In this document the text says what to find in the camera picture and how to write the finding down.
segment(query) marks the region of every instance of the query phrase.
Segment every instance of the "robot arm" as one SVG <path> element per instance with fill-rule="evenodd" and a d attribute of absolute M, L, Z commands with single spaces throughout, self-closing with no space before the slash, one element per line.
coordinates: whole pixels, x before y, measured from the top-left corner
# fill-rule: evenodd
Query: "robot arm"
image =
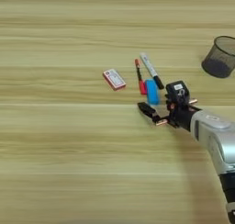
<path fill-rule="evenodd" d="M 209 152 L 219 176 L 230 223 L 235 224 L 235 123 L 191 105 L 184 82 L 166 85 L 169 116 L 161 118 L 146 103 L 138 103 L 140 111 L 157 126 L 168 123 L 188 130 Z"/>
<path fill-rule="evenodd" d="M 235 223 L 235 123 L 201 110 L 192 117 L 191 134 L 210 153 Z"/>

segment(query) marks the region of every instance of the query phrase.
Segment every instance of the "wooden table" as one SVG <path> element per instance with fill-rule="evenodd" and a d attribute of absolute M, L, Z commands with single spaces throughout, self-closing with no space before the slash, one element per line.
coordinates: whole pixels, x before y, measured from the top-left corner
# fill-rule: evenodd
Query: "wooden table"
<path fill-rule="evenodd" d="M 0 223 L 228 223 L 207 152 L 138 111 L 133 61 L 147 52 L 165 84 L 235 120 L 234 74 L 200 67 L 234 13 L 234 0 L 0 0 Z M 126 89 L 105 82 L 111 68 Z"/>

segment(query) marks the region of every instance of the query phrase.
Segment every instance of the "red eraser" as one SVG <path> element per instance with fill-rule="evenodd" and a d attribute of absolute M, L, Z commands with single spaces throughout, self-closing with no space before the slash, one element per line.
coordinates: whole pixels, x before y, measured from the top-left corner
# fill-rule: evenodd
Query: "red eraser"
<path fill-rule="evenodd" d="M 124 88 L 126 86 L 125 81 L 121 78 L 121 76 L 117 73 L 116 70 L 110 69 L 108 71 L 103 72 L 103 76 L 113 88 L 113 90 L 118 90 L 120 88 Z"/>

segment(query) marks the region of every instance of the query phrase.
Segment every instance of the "white marker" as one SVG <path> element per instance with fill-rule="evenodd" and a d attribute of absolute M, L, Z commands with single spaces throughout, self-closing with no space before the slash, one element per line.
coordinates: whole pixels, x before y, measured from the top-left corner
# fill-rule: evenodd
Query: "white marker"
<path fill-rule="evenodd" d="M 159 78 L 157 72 L 155 71 L 153 65 L 151 64 L 148 56 L 142 52 L 140 54 L 140 58 L 141 60 L 143 61 L 145 67 L 148 69 L 151 77 L 153 78 L 153 80 L 156 82 L 156 84 L 158 85 L 159 89 L 163 89 L 164 88 L 164 85 L 162 84 L 162 81 L 161 79 Z"/>

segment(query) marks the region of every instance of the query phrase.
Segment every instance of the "marker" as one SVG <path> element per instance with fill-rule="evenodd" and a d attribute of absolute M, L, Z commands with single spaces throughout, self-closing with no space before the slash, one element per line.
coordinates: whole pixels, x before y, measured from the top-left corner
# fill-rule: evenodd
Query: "marker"
<path fill-rule="evenodd" d="M 146 87 L 145 87 L 145 83 L 142 80 L 142 76 L 140 73 L 140 63 L 139 63 L 138 59 L 135 60 L 135 64 L 136 64 L 136 71 L 137 71 L 137 75 L 138 75 L 138 79 L 139 79 L 140 93 L 142 95 L 146 95 L 147 94 Z"/>
<path fill-rule="evenodd" d="M 151 77 L 153 78 L 153 80 L 155 81 L 155 83 L 158 85 L 159 89 L 163 89 L 163 88 L 164 88 L 164 85 L 163 85 L 161 79 L 159 78 L 157 72 L 155 71 L 153 65 L 151 64 L 149 58 L 147 57 L 147 55 L 146 55 L 144 52 L 142 52 L 142 53 L 140 54 L 140 57 L 141 57 L 141 59 L 142 59 L 144 65 L 145 65 L 145 67 L 148 69 L 148 71 L 149 71 Z"/>

